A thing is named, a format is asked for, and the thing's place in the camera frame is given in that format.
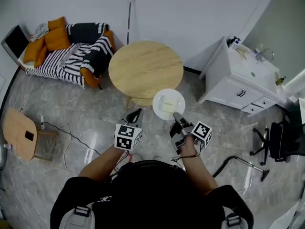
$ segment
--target white plate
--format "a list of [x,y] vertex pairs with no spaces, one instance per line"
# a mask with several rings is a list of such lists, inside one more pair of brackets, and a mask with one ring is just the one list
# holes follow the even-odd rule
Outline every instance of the white plate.
[[174,112],[183,114],[185,110],[185,100],[180,92],[174,89],[163,89],[154,96],[152,101],[153,111],[163,120],[174,120],[172,113],[162,111],[164,102],[171,102],[174,105]]

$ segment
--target person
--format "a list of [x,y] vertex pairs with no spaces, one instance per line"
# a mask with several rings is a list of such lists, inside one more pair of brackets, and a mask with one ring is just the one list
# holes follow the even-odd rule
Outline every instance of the person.
[[[222,228],[223,206],[244,204],[231,186],[218,187],[199,156],[182,159],[186,172],[161,161],[145,160],[127,163],[110,178],[123,153],[111,146],[78,177],[66,182],[51,211],[51,229],[59,228],[68,211],[92,202],[95,228],[169,223]],[[196,153],[193,136],[189,135],[181,156]]]

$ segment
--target drawer handle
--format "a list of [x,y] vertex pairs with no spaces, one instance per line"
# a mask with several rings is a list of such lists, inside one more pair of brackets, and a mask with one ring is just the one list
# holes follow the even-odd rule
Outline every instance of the drawer handle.
[[246,91],[242,90],[240,93],[236,94],[236,96],[242,97],[246,94]]

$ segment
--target sofa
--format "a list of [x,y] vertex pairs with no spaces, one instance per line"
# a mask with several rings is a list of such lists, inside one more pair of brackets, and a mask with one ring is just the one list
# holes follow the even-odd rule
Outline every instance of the sofa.
[[26,74],[61,79],[92,88],[100,87],[102,74],[116,52],[113,32],[105,23],[78,23],[65,26],[71,46],[48,52],[43,64],[23,63],[24,53],[18,59]]

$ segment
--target faucet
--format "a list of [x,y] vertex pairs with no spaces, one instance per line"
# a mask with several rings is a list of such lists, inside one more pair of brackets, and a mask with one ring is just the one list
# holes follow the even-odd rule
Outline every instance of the faucet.
[[265,61],[266,59],[264,59],[263,58],[263,53],[265,52],[265,51],[270,51],[271,53],[272,53],[272,60],[275,58],[275,53],[270,49],[270,48],[265,48],[263,51],[261,51],[261,52],[259,52],[257,55],[256,55],[256,60],[257,61],[259,61],[259,62],[263,62],[263,61]]

